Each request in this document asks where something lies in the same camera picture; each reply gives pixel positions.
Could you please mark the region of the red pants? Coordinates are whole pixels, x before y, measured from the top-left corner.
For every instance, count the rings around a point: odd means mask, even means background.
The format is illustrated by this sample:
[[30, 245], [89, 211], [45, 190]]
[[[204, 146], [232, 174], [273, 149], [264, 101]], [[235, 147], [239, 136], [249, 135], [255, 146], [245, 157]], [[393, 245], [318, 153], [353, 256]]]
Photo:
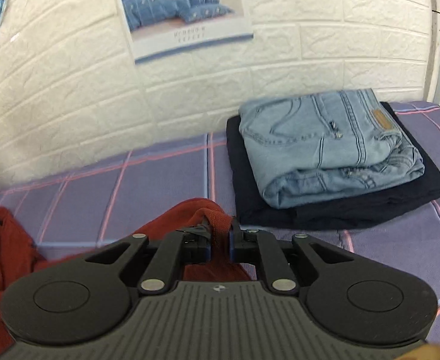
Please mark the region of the red pants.
[[[192, 198], [172, 207], [161, 216], [139, 228], [152, 241], [159, 241], [168, 233], [201, 224], [206, 219], [212, 226], [213, 257], [207, 263], [186, 266], [185, 281], [232, 282], [250, 281], [244, 268], [230, 261], [228, 232], [232, 217], [215, 202]], [[32, 237], [23, 229], [12, 213], [0, 207], [0, 300], [6, 288], [32, 272], [68, 261], [69, 258], [46, 260], [38, 251]], [[13, 341], [0, 315], [0, 354]]]

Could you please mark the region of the folded dark navy pants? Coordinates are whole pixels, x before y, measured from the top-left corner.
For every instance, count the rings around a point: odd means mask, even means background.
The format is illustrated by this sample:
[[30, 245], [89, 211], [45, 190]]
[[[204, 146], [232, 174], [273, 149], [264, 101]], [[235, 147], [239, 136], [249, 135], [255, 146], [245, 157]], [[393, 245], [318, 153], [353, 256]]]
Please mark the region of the folded dark navy pants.
[[226, 146], [235, 191], [236, 217], [242, 225], [292, 230], [326, 231], [371, 228], [440, 198], [440, 170], [408, 129], [419, 150], [424, 174], [404, 185], [358, 197], [334, 199], [287, 209], [269, 206], [258, 191], [238, 127], [240, 117], [226, 123]]

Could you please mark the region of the purple plaid bed sheet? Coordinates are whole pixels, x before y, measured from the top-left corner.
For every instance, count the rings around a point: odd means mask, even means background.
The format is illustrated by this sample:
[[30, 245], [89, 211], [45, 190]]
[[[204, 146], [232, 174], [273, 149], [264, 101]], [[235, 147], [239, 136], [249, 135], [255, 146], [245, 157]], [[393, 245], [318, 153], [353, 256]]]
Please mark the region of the purple plaid bed sheet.
[[[440, 106], [396, 102], [393, 109], [440, 170]], [[1, 189], [0, 206], [45, 258], [57, 259], [116, 241], [193, 197], [235, 213], [224, 133], [153, 145]], [[428, 339], [440, 344], [440, 199], [374, 228], [318, 232], [317, 238], [428, 282], [439, 306]]]

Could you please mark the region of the folded light blue jeans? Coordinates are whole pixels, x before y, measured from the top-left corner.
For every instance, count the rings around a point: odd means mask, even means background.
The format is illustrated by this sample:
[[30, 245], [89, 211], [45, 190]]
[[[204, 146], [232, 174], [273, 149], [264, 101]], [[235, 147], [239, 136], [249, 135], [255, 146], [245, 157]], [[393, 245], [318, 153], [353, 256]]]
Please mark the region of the folded light blue jeans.
[[389, 189], [425, 171], [370, 88], [254, 100], [239, 117], [259, 193], [277, 209]]

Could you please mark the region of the bedding poster on wall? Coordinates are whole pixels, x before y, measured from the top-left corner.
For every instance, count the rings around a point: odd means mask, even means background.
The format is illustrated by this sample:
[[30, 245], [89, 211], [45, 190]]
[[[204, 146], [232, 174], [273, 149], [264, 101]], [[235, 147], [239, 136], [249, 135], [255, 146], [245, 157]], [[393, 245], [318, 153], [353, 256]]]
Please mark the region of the bedding poster on wall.
[[253, 38], [247, 0], [117, 0], [134, 63]]

